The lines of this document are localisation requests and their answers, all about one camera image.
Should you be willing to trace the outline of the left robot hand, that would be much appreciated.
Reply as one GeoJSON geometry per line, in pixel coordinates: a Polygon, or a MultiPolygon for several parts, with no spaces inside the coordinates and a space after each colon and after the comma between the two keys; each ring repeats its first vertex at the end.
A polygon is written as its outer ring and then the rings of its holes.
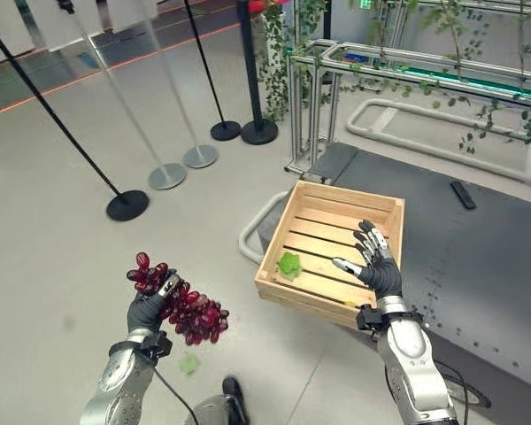
{"type": "Polygon", "coordinates": [[[128,334],[155,334],[159,332],[163,322],[161,312],[170,304],[172,291],[179,283],[180,277],[176,269],[171,269],[165,276],[165,282],[152,295],[137,293],[128,307],[128,334]]]}

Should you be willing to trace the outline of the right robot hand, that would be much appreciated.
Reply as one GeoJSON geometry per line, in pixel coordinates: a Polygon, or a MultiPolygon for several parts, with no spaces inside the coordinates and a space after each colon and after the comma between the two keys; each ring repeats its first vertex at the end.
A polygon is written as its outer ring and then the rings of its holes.
{"type": "Polygon", "coordinates": [[[357,240],[355,249],[365,264],[360,266],[347,259],[334,257],[331,259],[333,265],[367,285],[377,299],[401,297],[403,279],[387,240],[369,220],[360,221],[358,227],[359,230],[353,231],[357,240]]]}

